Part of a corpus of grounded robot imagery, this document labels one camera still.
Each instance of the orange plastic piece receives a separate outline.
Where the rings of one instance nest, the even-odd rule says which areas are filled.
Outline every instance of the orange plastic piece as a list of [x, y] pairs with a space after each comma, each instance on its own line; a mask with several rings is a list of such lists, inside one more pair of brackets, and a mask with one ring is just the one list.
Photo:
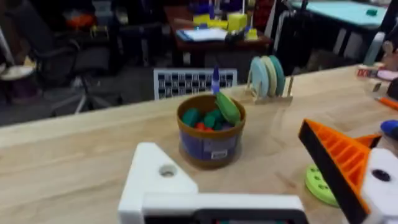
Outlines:
[[205, 124], [202, 123], [202, 122], [197, 123], [197, 125], [195, 125], [195, 128], [196, 128], [197, 130], [201, 130], [201, 131], [206, 130]]
[[305, 119], [304, 122], [317, 135], [323, 147], [343, 174], [345, 181], [351, 187], [365, 211], [369, 213], [369, 207], [361, 197], [361, 187], [370, 153], [369, 147], [380, 135], [372, 134], [352, 139], [309, 119]]

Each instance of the blue cap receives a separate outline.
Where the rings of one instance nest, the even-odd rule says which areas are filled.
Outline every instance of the blue cap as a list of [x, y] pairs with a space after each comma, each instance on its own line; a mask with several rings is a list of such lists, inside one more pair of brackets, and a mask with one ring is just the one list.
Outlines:
[[397, 120], [388, 120], [383, 122], [380, 125], [381, 130], [386, 133], [388, 136], [391, 136], [392, 130], [398, 127], [398, 121]]
[[213, 71], [213, 80], [219, 81], [220, 80], [220, 73], [218, 72], [218, 66], [214, 66], [214, 71]]

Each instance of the disc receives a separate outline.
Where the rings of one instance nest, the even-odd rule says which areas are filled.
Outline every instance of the disc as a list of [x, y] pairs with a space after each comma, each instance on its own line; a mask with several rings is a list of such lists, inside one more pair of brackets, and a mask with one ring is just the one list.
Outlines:
[[271, 59], [272, 63], [274, 64], [274, 68], [276, 71], [277, 75], [277, 86], [276, 86], [276, 95], [280, 96], [284, 93], [284, 88], [285, 88], [285, 74], [282, 66], [280, 65], [280, 62], [277, 57], [274, 55], [269, 56], [269, 59]]
[[261, 60], [266, 65], [268, 72], [268, 79], [269, 79], [268, 95], [275, 96], [275, 91], [277, 87], [277, 75], [274, 68], [274, 64], [272, 63], [271, 59], [269, 59], [269, 57], [267, 56], [261, 57]]
[[257, 90], [260, 82], [262, 82], [261, 92], [257, 94], [261, 97], [267, 96], [269, 89], [267, 69], [259, 57], [252, 59], [250, 71], [252, 74], [252, 86], [255, 90]]

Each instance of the white object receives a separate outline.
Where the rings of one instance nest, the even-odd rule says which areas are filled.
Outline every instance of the white object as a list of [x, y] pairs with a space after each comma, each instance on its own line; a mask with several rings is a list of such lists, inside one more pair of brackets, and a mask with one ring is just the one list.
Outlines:
[[138, 144], [119, 203], [122, 224], [144, 224], [142, 204], [148, 193], [196, 194], [198, 187], [156, 144]]
[[[155, 100], [211, 91], [214, 68], [156, 68], [154, 69]], [[238, 85], [236, 69], [218, 69], [220, 88]]]
[[19, 80], [21, 78], [25, 78], [31, 75], [33, 69], [34, 68], [30, 66], [11, 66], [3, 74], [1, 74], [0, 79], [3, 81]]
[[121, 224], [193, 215], [203, 208], [304, 211], [295, 195], [199, 194], [196, 183], [161, 148], [138, 144], [119, 204]]
[[[373, 174], [382, 170], [390, 181], [382, 181]], [[369, 155], [368, 165], [361, 189], [361, 196], [369, 205], [371, 213], [363, 222], [397, 223], [398, 220], [398, 158], [387, 149], [374, 148]]]
[[185, 29], [182, 32], [194, 42], [209, 41], [209, 40], [225, 40], [227, 32], [220, 28], [209, 29]]

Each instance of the pink object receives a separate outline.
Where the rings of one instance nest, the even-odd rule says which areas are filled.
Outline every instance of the pink object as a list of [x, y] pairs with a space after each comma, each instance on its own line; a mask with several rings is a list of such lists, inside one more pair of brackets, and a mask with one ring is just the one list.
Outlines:
[[398, 72], [392, 72], [392, 71], [388, 71], [388, 70], [380, 70], [377, 73], [377, 77], [379, 77], [383, 80], [391, 81], [395, 78], [398, 78]]

